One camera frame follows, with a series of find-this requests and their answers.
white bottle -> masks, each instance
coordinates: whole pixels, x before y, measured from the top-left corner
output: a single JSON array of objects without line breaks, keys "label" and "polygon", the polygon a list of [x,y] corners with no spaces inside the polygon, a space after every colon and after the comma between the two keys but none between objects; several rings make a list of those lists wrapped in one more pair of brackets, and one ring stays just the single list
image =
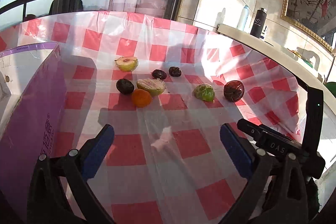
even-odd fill
[{"label": "white bottle", "polygon": [[247,22],[247,18],[249,16],[249,7],[247,5],[245,5],[245,7],[243,8],[243,10],[241,11],[241,15],[238,21],[238,25],[237,25],[237,29],[244,31],[246,22]]}]

red and white checkered tablecloth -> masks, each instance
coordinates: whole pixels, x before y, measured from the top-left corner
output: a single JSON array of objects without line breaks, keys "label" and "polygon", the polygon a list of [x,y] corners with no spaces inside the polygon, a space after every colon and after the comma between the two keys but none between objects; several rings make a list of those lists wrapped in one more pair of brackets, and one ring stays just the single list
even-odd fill
[{"label": "red and white checkered tablecloth", "polygon": [[[223,123],[245,118],[282,133],[297,132],[298,84],[274,61],[228,37],[194,26],[142,14],[79,12],[46,16],[0,33],[0,49],[60,42],[67,95],[55,156],[80,148],[109,123],[115,141],[89,185],[117,223],[218,223],[243,190],[219,139]],[[136,56],[139,66],[122,72],[114,60]],[[151,78],[170,66],[166,91],[136,108],[116,82]],[[241,80],[237,103],[223,86]],[[192,95],[211,84],[214,103]],[[68,190],[74,211],[78,208]]]}]

dark plum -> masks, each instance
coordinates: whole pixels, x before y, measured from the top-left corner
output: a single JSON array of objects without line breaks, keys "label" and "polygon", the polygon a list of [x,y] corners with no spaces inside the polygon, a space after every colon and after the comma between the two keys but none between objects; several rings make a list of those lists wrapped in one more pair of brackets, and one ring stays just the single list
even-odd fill
[{"label": "dark plum", "polygon": [[167,74],[160,69],[156,69],[152,72],[152,76],[154,79],[160,79],[160,80],[164,80],[167,78]]},{"label": "dark plum", "polygon": [[178,67],[170,67],[169,74],[173,77],[180,77],[182,74],[182,71]]},{"label": "dark plum", "polygon": [[242,82],[233,80],[224,86],[224,97],[229,102],[238,102],[244,95],[245,88]]},{"label": "dark plum", "polygon": [[117,81],[117,90],[121,93],[121,94],[131,94],[134,91],[134,85],[132,84],[131,81],[123,78]]}]

spray can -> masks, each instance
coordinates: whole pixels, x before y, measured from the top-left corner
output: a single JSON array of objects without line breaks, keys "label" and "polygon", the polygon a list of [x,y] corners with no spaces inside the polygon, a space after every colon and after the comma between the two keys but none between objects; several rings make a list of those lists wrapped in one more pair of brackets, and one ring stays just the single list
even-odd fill
[{"label": "spray can", "polygon": [[241,15],[238,21],[237,25],[238,30],[244,31],[248,16],[249,16],[249,7],[245,5],[243,10],[241,11]]},{"label": "spray can", "polygon": [[261,32],[263,31],[263,27],[266,21],[266,16],[267,16],[266,9],[260,8],[257,11],[250,35],[253,35],[256,38],[260,38]]}]

black water bottle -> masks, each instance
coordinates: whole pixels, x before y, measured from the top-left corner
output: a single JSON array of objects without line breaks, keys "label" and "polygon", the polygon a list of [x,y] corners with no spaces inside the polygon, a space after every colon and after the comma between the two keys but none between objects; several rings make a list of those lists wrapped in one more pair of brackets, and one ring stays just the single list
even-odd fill
[{"label": "black water bottle", "polygon": [[261,32],[263,31],[263,27],[265,24],[266,16],[267,16],[266,12],[267,10],[264,8],[260,8],[260,10],[257,11],[250,35],[260,38]]}]

